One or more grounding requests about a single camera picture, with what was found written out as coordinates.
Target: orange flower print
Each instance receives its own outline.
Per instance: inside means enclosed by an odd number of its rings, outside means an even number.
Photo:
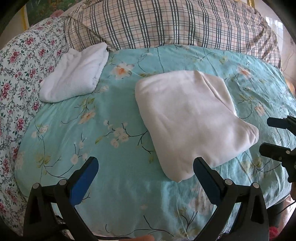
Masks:
[[[237,67],[237,72],[239,74],[242,74],[243,76],[245,76],[247,79],[249,79],[251,77],[251,73],[247,69],[245,69],[241,66]]]
[[[262,107],[261,104],[256,105],[254,109],[257,111],[259,116],[265,115],[265,110],[264,110],[264,108]]]
[[[130,77],[132,74],[131,70],[134,67],[134,64],[126,64],[124,62],[121,62],[119,65],[113,68],[111,74],[115,75],[116,80],[121,80],[124,77]]]
[[[83,124],[85,122],[87,122],[89,119],[93,118],[96,115],[96,113],[91,110],[87,113],[84,113],[81,117],[80,117],[80,121],[78,122],[78,124]]]

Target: red fabric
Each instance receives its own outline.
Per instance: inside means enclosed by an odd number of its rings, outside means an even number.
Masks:
[[[279,232],[276,227],[269,227],[269,240],[273,240],[278,234]]]

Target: screw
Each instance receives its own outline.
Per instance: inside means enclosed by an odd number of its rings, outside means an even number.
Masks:
[[[67,183],[67,180],[66,179],[62,179],[62,180],[59,181],[59,184],[61,186],[65,185],[66,183]]]
[[[254,188],[259,188],[259,184],[258,183],[253,183],[253,187]]]
[[[34,189],[37,189],[39,187],[39,183],[35,183],[34,185],[33,185],[33,188]]]
[[[225,183],[227,185],[232,185],[233,184],[233,182],[230,179],[225,179]]]

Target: black cable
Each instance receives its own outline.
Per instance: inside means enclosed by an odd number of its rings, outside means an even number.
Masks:
[[[293,205],[294,203],[296,203],[296,201],[290,203],[288,206],[286,206],[282,211],[280,211],[279,213],[277,213],[276,215],[280,214],[281,212],[285,211],[288,207],[290,207],[291,205]]]
[[[98,236],[95,235],[98,239],[101,240],[119,240],[119,239],[131,239],[130,237],[103,237],[103,236]]]

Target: white fabric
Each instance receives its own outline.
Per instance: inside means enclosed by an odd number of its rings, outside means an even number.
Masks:
[[[203,157],[219,166],[254,145],[257,127],[236,116],[224,81],[198,71],[174,71],[141,79],[136,101],[161,167],[180,182]]]
[[[99,43],[81,52],[69,49],[64,53],[55,70],[40,83],[40,100],[59,102],[93,92],[108,60],[106,47]]]

